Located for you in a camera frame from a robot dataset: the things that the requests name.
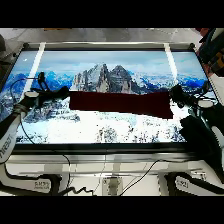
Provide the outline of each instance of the red towel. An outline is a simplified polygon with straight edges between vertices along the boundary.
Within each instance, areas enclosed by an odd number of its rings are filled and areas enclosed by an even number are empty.
[[[144,95],[100,92],[70,92],[70,109],[100,112],[145,114],[172,119],[168,92]]]

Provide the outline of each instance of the metal frame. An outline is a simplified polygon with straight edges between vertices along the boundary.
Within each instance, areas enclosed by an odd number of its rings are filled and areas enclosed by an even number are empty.
[[[38,50],[40,43],[25,43],[21,51]],[[195,52],[190,43],[169,43],[171,51]],[[45,50],[163,50],[161,42],[55,42],[46,43]],[[4,77],[0,88],[4,86],[13,66]],[[71,163],[93,162],[143,162],[155,160],[199,160],[194,152],[186,153],[185,143],[149,143],[149,144],[17,144],[10,157],[10,163]]]

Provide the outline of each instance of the maroon fabric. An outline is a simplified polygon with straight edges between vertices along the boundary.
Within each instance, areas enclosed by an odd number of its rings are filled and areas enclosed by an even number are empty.
[[[100,112],[145,114],[172,119],[168,92],[144,95],[124,93],[70,92],[70,109]]]

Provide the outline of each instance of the screen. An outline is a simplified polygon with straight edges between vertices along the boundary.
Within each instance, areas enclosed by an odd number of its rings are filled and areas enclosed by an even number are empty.
[[[0,120],[12,111],[10,86],[30,77],[37,51],[21,52],[0,94]],[[194,52],[172,52],[174,68],[165,51],[44,51],[35,76],[45,72],[51,90],[68,86],[70,91],[150,94],[169,90],[176,83],[185,91],[202,87],[207,77]],[[20,100],[27,81],[17,82],[13,96]],[[39,88],[36,80],[32,87]],[[210,90],[206,96],[215,98]],[[173,119],[131,113],[78,111],[69,100],[34,110],[23,126],[35,143],[152,143],[183,142],[180,119],[189,115],[171,102]],[[17,143],[30,143],[21,127]]]

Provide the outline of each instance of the sky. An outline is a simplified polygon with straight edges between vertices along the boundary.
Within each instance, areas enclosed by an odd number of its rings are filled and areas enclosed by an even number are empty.
[[[22,52],[11,73],[29,73],[36,54],[37,51]],[[177,73],[205,76],[193,52],[172,52],[172,55]],[[134,73],[171,74],[164,51],[45,51],[38,72],[54,71],[74,76],[101,63],[106,63],[109,70],[122,65]]]

